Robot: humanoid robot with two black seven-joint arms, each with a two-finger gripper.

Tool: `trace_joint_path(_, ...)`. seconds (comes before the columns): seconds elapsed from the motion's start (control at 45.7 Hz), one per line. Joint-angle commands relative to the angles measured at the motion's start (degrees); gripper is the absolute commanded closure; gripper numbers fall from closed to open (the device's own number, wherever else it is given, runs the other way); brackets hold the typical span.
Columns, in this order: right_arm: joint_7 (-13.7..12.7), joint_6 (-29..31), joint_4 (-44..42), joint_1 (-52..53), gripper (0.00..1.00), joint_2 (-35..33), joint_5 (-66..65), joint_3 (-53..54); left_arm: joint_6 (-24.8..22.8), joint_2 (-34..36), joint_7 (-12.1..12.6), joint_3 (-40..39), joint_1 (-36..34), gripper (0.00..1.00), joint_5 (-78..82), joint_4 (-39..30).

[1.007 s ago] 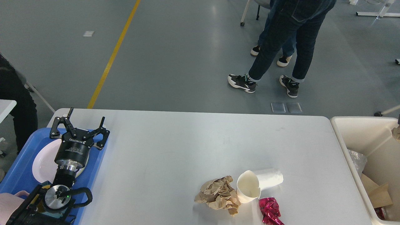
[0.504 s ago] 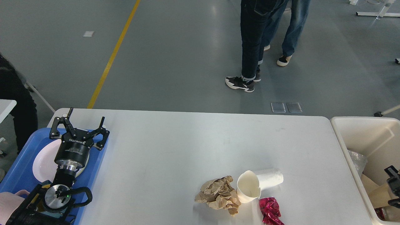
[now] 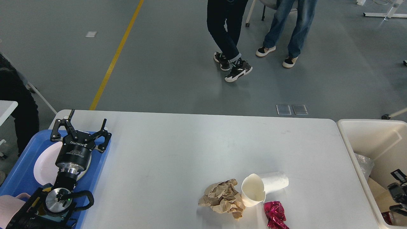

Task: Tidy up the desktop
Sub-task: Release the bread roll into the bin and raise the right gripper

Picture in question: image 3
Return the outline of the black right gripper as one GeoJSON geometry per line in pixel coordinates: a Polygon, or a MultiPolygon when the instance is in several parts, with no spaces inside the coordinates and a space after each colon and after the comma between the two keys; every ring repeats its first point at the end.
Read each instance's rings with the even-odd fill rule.
{"type": "Polygon", "coordinates": [[[404,217],[407,217],[407,180],[406,175],[400,170],[396,169],[390,173],[399,183],[392,183],[388,185],[388,191],[391,194],[392,199],[399,203],[398,205],[392,205],[389,207],[390,212],[398,213],[404,217]]]}

